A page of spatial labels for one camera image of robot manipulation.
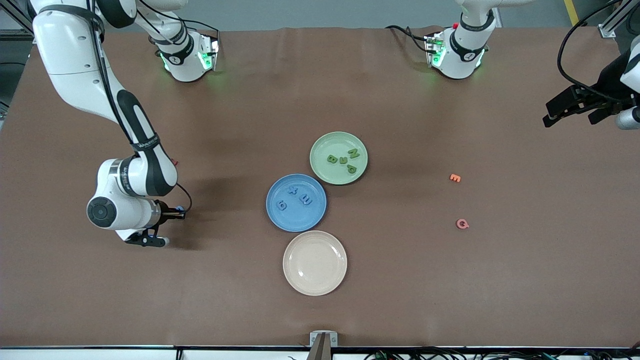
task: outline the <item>blue plate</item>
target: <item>blue plate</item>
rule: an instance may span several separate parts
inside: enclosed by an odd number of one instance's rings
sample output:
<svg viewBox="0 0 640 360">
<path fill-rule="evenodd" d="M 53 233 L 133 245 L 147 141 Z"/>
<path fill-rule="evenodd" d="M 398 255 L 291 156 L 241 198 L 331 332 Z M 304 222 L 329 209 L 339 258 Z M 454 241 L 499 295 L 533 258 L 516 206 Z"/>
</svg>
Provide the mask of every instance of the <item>blue plate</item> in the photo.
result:
<svg viewBox="0 0 640 360">
<path fill-rule="evenodd" d="M 305 174 L 281 177 L 267 194 L 267 214 L 277 227 L 292 233 L 314 227 L 326 211 L 320 183 Z"/>
</svg>

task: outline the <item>plate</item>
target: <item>plate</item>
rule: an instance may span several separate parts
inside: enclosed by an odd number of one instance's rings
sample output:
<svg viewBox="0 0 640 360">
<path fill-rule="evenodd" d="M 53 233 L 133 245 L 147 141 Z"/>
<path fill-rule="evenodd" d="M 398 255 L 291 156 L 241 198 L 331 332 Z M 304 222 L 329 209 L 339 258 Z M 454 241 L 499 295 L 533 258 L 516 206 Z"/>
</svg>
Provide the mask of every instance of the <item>plate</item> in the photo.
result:
<svg viewBox="0 0 640 360">
<path fill-rule="evenodd" d="M 314 173 L 334 185 L 356 181 L 364 173 L 368 161 L 367 148 L 360 139 L 343 131 L 321 136 L 309 154 Z"/>
<path fill-rule="evenodd" d="M 282 260 L 289 284 L 309 296 L 335 290 L 347 272 L 347 253 L 335 236 L 324 231 L 307 231 L 296 236 Z"/>
<path fill-rule="evenodd" d="M 267 214 L 284 231 L 307 231 L 320 222 L 325 211 L 322 185 L 305 174 L 281 177 L 267 194 Z"/>
</svg>

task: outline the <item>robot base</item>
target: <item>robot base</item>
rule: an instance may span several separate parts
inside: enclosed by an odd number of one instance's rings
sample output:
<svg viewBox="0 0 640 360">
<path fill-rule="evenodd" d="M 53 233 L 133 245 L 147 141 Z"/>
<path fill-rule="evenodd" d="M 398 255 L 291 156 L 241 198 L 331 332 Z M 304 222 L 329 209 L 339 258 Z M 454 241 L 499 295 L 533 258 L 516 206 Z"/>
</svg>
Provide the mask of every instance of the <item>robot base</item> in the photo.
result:
<svg viewBox="0 0 640 360">
<path fill-rule="evenodd" d="M 449 28 L 424 40 L 426 49 L 436 51 L 435 54 L 426 53 L 427 63 L 429 67 L 438 69 L 448 78 L 464 79 L 473 74 L 474 70 L 480 66 L 485 50 L 482 50 L 477 56 L 469 53 L 473 58 L 470 61 L 463 61 L 460 56 L 451 49 L 450 38 L 453 32 L 454 29 Z"/>
<path fill-rule="evenodd" d="M 200 79 L 207 71 L 215 71 L 218 62 L 218 40 L 213 40 L 207 35 L 196 31 L 189 31 L 189 35 L 196 40 L 193 52 L 184 60 L 182 65 L 174 65 L 171 56 L 165 58 L 161 53 L 160 58 L 164 62 L 164 69 L 178 81 L 189 83 Z"/>
</svg>

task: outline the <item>black clamp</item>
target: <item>black clamp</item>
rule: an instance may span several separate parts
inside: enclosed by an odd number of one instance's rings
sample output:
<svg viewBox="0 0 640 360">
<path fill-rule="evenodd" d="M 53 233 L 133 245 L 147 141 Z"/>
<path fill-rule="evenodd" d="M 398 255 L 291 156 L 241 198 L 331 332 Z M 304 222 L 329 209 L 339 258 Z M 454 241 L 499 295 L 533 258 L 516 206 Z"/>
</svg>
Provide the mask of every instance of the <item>black clamp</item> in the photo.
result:
<svg viewBox="0 0 640 360">
<path fill-rule="evenodd" d="M 166 245 L 166 241 L 163 238 L 159 238 L 155 235 L 155 233 L 153 235 L 149 234 L 149 229 L 144 229 L 142 230 L 141 233 L 135 233 L 133 235 L 131 235 L 128 239 L 126 239 L 124 242 L 131 244 L 131 245 L 139 245 L 142 247 L 163 247 Z"/>
<path fill-rule="evenodd" d="M 588 111 L 591 111 L 589 122 L 595 125 L 611 115 L 638 106 L 638 93 L 620 81 L 620 77 L 631 69 L 629 64 L 633 67 L 640 62 L 640 56 L 629 58 L 630 51 L 627 50 L 602 69 L 598 81 L 590 88 L 571 85 L 549 100 L 548 114 L 543 118 L 545 127 L 551 127 L 570 115 Z"/>
</svg>

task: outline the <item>yellow stripe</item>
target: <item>yellow stripe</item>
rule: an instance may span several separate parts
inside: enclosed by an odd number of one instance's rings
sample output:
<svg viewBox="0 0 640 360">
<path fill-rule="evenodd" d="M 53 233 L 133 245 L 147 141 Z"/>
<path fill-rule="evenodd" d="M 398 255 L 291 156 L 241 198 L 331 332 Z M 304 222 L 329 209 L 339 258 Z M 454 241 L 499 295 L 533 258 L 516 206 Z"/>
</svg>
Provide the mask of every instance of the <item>yellow stripe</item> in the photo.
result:
<svg viewBox="0 0 640 360">
<path fill-rule="evenodd" d="M 576 25 L 578 21 L 580 21 L 580 19 L 578 18 L 578 13 L 575 12 L 575 6 L 573 5 L 573 1 L 564 0 L 564 7 L 566 7 L 566 12 L 569 14 L 571 25 Z"/>
</svg>

